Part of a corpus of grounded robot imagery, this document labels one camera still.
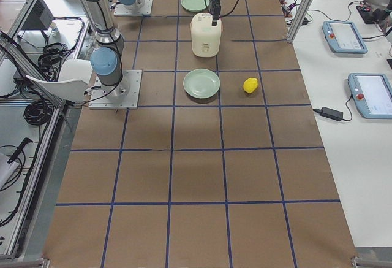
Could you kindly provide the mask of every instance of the table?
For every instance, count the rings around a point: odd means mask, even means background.
[[[352,1],[356,0],[313,0],[309,9],[345,20]],[[382,34],[376,26],[363,23],[354,4],[350,9],[350,21],[362,37]],[[340,110],[348,118],[347,76],[352,72],[384,73],[392,82],[386,62],[391,57],[391,44],[381,37],[366,42],[369,52],[365,55],[337,55],[322,33],[322,23],[328,19],[318,12],[309,13],[313,22],[300,27],[293,44],[311,104],[316,109],[326,106]],[[392,247],[392,121],[362,118],[353,101],[349,107],[353,120],[348,123],[316,116],[347,223],[356,247]]]

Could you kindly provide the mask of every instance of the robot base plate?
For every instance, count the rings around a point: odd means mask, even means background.
[[[151,9],[153,7],[153,0],[145,0],[143,7],[139,9],[127,9],[124,4],[117,4],[114,11],[116,17],[141,17],[143,15],[151,15]]]
[[[141,70],[124,70],[123,77],[130,83],[129,92],[125,96],[118,98],[108,98],[103,96],[103,91],[93,90],[91,99],[96,99],[89,103],[90,109],[136,109],[139,100],[140,84],[141,84]],[[96,78],[94,86],[100,86],[100,80]]]

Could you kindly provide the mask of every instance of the power adapter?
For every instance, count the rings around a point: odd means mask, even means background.
[[[322,107],[320,110],[318,109],[313,109],[316,113],[318,113],[320,116],[329,118],[335,121],[342,121],[343,120],[343,113],[338,111],[338,110],[333,110],[330,109],[329,107]]]
[[[304,20],[302,21],[302,25],[303,25],[303,26],[304,26],[304,25],[307,25],[309,22],[310,22],[310,21],[309,21],[306,17],[304,17]]]

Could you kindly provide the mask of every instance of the metal frame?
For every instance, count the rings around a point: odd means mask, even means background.
[[[307,10],[309,9],[310,4],[312,3],[313,0],[301,0],[300,7],[295,14],[293,23],[290,27],[290,30],[287,33],[287,42],[288,43],[293,43],[294,38],[300,29],[300,26],[302,26],[302,22],[304,20],[304,17],[306,15]]]
[[[37,259],[29,262],[8,262],[0,263],[1,268],[49,268],[50,261],[47,259]]]
[[[46,130],[45,135],[42,137],[42,143],[41,143],[40,148],[37,152],[37,159],[36,159],[36,163],[34,165],[34,170],[32,171],[32,175],[30,176],[28,185],[26,187],[26,192],[25,192],[25,194],[22,198],[21,204],[20,204],[19,211],[18,211],[17,215],[15,216],[15,220],[16,220],[15,225],[17,227],[13,231],[13,234],[12,234],[10,240],[8,241],[8,246],[5,250],[5,254],[4,254],[4,256],[2,256],[2,258],[4,258],[4,259],[12,258],[16,253],[19,234],[20,234],[23,222],[26,218],[26,215],[27,215],[30,203],[31,203],[32,195],[33,195],[33,193],[36,189],[36,186],[37,186],[37,182],[38,182],[38,179],[39,179],[39,176],[41,173],[41,169],[42,169],[43,163],[44,163],[46,155],[47,155],[47,148],[51,142],[53,131],[55,130],[55,127],[58,122],[59,113],[60,113],[59,108],[55,108],[53,110],[53,114],[50,119],[48,129]]]
[[[390,268],[392,267],[392,262],[386,261],[371,261],[364,260],[358,257],[355,257],[351,260],[354,268],[359,267],[368,267],[368,268]]]
[[[0,37],[0,45],[2,45],[5,49],[7,49],[8,52],[15,58],[24,75],[31,75],[34,78],[45,80],[42,77],[42,75],[38,73],[36,68],[21,54],[21,52],[14,45],[8,43],[2,37]],[[53,105],[57,107],[61,107],[63,105],[63,101],[60,98],[53,96],[46,91],[42,91],[42,92]]]

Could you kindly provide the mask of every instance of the yellow lemon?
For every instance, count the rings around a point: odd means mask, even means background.
[[[248,78],[245,80],[243,88],[245,92],[252,93],[258,87],[258,81],[256,78]]]

